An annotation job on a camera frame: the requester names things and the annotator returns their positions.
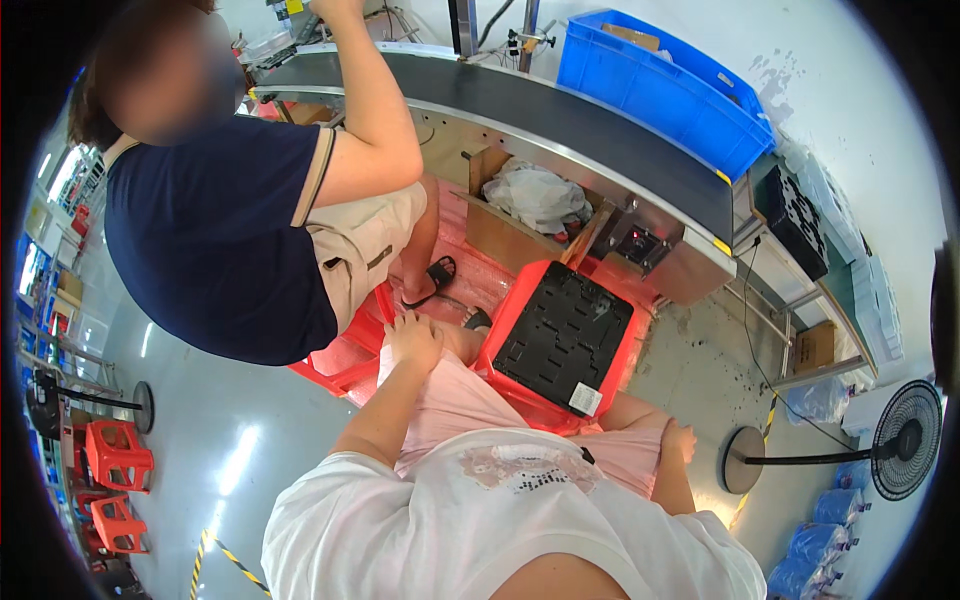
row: sandal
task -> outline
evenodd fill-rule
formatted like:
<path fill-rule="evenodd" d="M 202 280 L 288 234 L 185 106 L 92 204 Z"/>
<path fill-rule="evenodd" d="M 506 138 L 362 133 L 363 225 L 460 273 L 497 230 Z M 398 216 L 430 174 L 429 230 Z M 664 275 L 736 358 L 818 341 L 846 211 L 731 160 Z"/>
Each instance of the sandal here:
<path fill-rule="evenodd" d="M 470 318 L 467 319 L 467 322 L 464 323 L 464 329 L 476 329 L 477 327 L 493 327 L 493 321 L 490 319 L 490 315 L 487 314 L 487 311 L 479 306 L 474 306 L 477 309 L 475 313 L 470 315 Z"/>
<path fill-rule="evenodd" d="M 448 273 L 446 271 L 445 266 L 447 264 L 453 265 L 453 273 Z M 421 306 L 423 306 L 425 302 L 427 302 L 428 300 L 436 296 L 441 290 L 443 290 L 443 288 L 449 285 L 450 281 L 453 281 L 453 277 L 457 275 L 457 262 L 453 260 L 452 256 L 449 256 L 449 255 L 441 256 L 439 259 L 437 259 L 437 262 L 433 263 L 432 265 L 426 268 L 426 274 L 431 279 L 433 279 L 433 283 L 434 285 L 437 286 L 437 289 L 434 291 L 433 294 L 427 296 L 424 299 L 418 300 L 413 304 L 408 304 L 404 302 L 403 299 L 401 299 L 400 304 L 402 304 L 403 307 L 406 308 L 407 310 L 420 308 Z"/>

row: conveyor belt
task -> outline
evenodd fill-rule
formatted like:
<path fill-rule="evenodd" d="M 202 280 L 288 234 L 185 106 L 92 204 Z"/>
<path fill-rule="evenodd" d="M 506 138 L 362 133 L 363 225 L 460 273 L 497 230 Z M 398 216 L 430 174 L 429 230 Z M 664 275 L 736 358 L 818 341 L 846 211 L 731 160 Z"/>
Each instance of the conveyor belt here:
<path fill-rule="evenodd" d="M 473 64 L 406 54 L 383 58 L 408 99 L 476 114 L 562 144 L 657 194 L 726 244 L 730 186 L 639 124 L 556 87 Z M 294 57 L 260 83 L 343 87 L 334 53 Z"/>

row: yellow black caution tape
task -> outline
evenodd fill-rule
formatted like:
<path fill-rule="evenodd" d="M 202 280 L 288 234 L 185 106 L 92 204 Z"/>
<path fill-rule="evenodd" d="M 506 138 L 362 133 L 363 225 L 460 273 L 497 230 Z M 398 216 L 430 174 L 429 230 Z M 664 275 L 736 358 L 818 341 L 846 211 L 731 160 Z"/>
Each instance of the yellow black caution tape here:
<path fill-rule="evenodd" d="M 224 546 L 222 541 L 220 541 L 215 535 L 211 534 L 209 530 L 203 529 L 202 532 L 200 532 L 200 545 L 197 546 L 197 558 L 193 562 L 193 578 L 190 581 L 190 600 L 197 600 L 197 580 L 200 578 L 200 566 L 204 562 L 204 553 L 206 552 L 207 540 L 213 540 L 213 542 L 216 543 L 221 550 L 223 550 L 227 558 L 229 558 L 232 563 L 236 564 L 237 568 L 243 571 L 243 574 L 247 576 L 247 579 L 254 582 L 258 588 L 263 590 L 263 593 L 267 594 L 267 596 L 271 598 L 273 597 L 270 594 L 270 590 L 267 589 L 267 587 L 259 579 L 257 579 L 253 573 L 250 573 L 250 571 L 243 566 L 243 563 L 238 561 L 237 557 L 233 556 L 232 552 L 227 550 L 227 547 Z"/>
<path fill-rule="evenodd" d="M 767 438 L 770 437 L 770 427 L 774 424 L 774 411 L 777 409 L 777 392 L 774 392 L 774 397 L 770 401 L 770 412 L 767 414 L 767 426 L 763 428 L 763 445 L 767 445 Z M 743 497 L 740 498 L 740 503 L 736 505 L 736 512 L 733 513 L 733 518 L 730 521 L 729 529 L 733 528 L 733 525 L 736 523 L 736 520 L 740 518 L 740 513 L 743 512 L 743 507 L 747 506 L 747 498 L 750 496 L 750 493 L 747 492 L 743 494 Z"/>

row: blue plastic crate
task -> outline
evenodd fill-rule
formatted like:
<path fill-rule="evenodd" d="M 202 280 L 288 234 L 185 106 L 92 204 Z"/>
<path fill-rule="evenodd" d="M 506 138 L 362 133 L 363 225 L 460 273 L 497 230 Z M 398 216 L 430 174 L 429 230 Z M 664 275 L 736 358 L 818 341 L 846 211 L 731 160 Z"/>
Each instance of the blue plastic crate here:
<path fill-rule="evenodd" d="M 602 31 L 604 23 L 658 37 L 674 62 Z M 634 116 L 731 181 L 776 146 L 752 87 L 688 43 L 623 12 L 569 19 L 557 84 Z"/>

